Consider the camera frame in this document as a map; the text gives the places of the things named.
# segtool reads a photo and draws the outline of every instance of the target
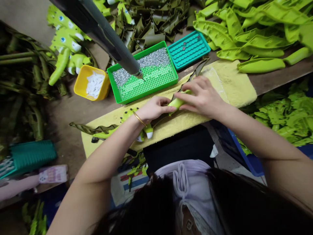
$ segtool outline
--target green plastic tray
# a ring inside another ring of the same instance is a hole
[[[134,55],[134,58],[139,60],[140,58],[163,47],[165,47],[167,50],[167,54],[170,58],[170,64],[166,67],[152,66],[142,69],[143,78],[145,81],[131,76],[130,79],[120,89],[118,89],[113,77],[113,72],[119,70],[122,67],[119,64],[116,64],[108,68],[107,72],[110,78],[115,100],[118,104],[128,104],[178,82],[178,75],[174,68],[173,61],[170,57],[165,41],[162,41]]]
[[[57,157],[54,145],[50,140],[12,145],[10,151],[15,169],[0,177],[0,179],[31,172]]]

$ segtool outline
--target gold bracelet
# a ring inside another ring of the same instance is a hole
[[[135,113],[135,112],[133,112],[134,113],[134,115],[136,116],[136,118],[138,118],[138,120],[145,126],[145,127],[147,127],[147,125],[140,119],[140,117],[138,117],[138,115]]]

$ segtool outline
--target teal plastic tray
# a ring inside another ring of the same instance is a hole
[[[177,70],[186,67],[211,51],[202,33],[194,31],[169,46]]]
[[[165,41],[162,41],[136,55],[134,58],[139,60],[146,55],[157,51],[160,48],[165,47],[167,53],[169,54],[168,48]],[[118,89],[116,82],[114,80],[113,72],[122,68],[119,64],[113,65],[108,68],[107,72],[110,78],[112,90],[115,96],[115,100],[118,104],[128,104],[132,101],[140,99],[146,95],[150,95],[153,92],[166,88],[168,86],[174,85],[178,82],[178,75],[174,68],[173,61],[170,57],[170,64],[166,67],[146,67],[142,69],[143,78],[138,79],[134,76],[131,76],[128,81]]]
[[[54,145],[50,140],[16,144],[10,147],[15,169],[6,175],[22,175],[36,170],[57,157]]]

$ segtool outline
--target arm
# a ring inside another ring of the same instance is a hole
[[[269,187],[313,210],[312,160],[268,127],[225,103],[206,77],[198,77],[182,88],[192,90],[194,95],[175,94],[188,103],[181,110],[197,112],[230,128],[262,160]]]
[[[148,124],[162,113],[175,111],[174,107],[163,106],[169,102],[165,97],[153,97],[136,114]],[[65,195],[48,235],[92,232],[109,209],[111,178],[143,127],[134,115],[130,116],[90,155]]]

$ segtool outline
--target dark fabric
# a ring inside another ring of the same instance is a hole
[[[159,168],[181,160],[200,159],[214,167],[210,158],[214,142],[203,125],[197,125],[143,149],[148,175]]]

